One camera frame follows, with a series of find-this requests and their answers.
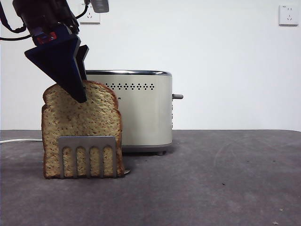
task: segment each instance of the bread slice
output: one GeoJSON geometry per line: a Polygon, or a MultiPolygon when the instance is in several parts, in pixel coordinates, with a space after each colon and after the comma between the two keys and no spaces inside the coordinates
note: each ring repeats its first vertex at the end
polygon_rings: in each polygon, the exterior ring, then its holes
{"type": "MultiPolygon", "coordinates": [[[[121,154],[121,115],[114,92],[105,85],[83,81],[87,102],[79,104],[59,85],[49,87],[43,95],[42,138],[44,146],[44,177],[59,178],[58,139],[62,136],[114,136],[117,149],[117,175],[124,175],[121,154]]],[[[77,173],[86,176],[83,147],[77,148],[77,173]]],[[[70,148],[63,149],[64,175],[73,177],[70,148]]],[[[91,176],[99,176],[99,150],[90,150],[91,176]]],[[[112,149],[103,153],[104,176],[113,176],[112,149]]]]}

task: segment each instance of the white cable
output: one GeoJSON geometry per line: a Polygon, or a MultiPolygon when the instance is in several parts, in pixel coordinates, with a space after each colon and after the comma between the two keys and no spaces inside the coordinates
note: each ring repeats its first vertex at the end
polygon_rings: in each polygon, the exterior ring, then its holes
{"type": "Polygon", "coordinates": [[[6,144],[6,143],[18,143],[18,142],[41,142],[42,139],[13,139],[13,140],[2,140],[0,141],[1,144],[6,144]]]}

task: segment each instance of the black cable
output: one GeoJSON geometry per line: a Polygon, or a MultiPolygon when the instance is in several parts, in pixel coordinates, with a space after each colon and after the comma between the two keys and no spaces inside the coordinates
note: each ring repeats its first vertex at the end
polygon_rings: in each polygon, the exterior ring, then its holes
{"type": "Polygon", "coordinates": [[[81,14],[79,14],[76,18],[77,18],[77,19],[78,19],[78,18],[81,18],[83,15],[86,14],[87,11],[88,11],[88,5],[85,6],[84,12],[82,12],[81,14]]]}
{"type": "Polygon", "coordinates": [[[0,40],[2,41],[19,41],[19,40],[24,40],[24,39],[27,39],[27,38],[30,38],[31,35],[26,35],[26,36],[23,36],[23,37],[20,37],[20,38],[2,38],[0,37],[0,40]]]}
{"type": "Polygon", "coordinates": [[[23,23],[23,27],[19,27],[15,30],[13,30],[9,24],[8,24],[8,20],[6,19],[1,1],[0,1],[0,19],[1,19],[1,23],[3,24],[3,26],[5,26],[7,29],[9,29],[11,32],[13,33],[21,33],[24,32],[26,30],[26,25],[23,23]]]}

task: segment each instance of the metal stand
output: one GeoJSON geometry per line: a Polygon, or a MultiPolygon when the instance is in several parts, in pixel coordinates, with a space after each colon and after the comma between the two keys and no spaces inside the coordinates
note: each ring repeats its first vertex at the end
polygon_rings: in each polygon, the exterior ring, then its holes
{"type": "Polygon", "coordinates": [[[103,149],[105,147],[112,148],[113,154],[113,177],[117,177],[117,163],[116,163],[116,140],[114,136],[101,136],[101,137],[60,137],[58,139],[59,147],[59,161],[61,167],[61,179],[64,179],[64,164],[63,164],[63,149],[68,147],[71,149],[71,157],[73,161],[73,178],[77,178],[77,155],[76,149],[83,147],[86,150],[86,176],[91,177],[91,164],[90,164],[90,150],[96,147],[99,150],[100,169],[99,177],[103,178],[103,149]]]}

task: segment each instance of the toaster vent holes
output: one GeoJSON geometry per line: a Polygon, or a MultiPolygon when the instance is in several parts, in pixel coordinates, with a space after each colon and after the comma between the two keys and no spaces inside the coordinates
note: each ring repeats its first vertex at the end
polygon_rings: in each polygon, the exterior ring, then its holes
{"type": "Polygon", "coordinates": [[[107,87],[111,89],[118,89],[118,90],[154,90],[155,86],[153,83],[147,84],[147,83],[106,83],[107,87]]]}

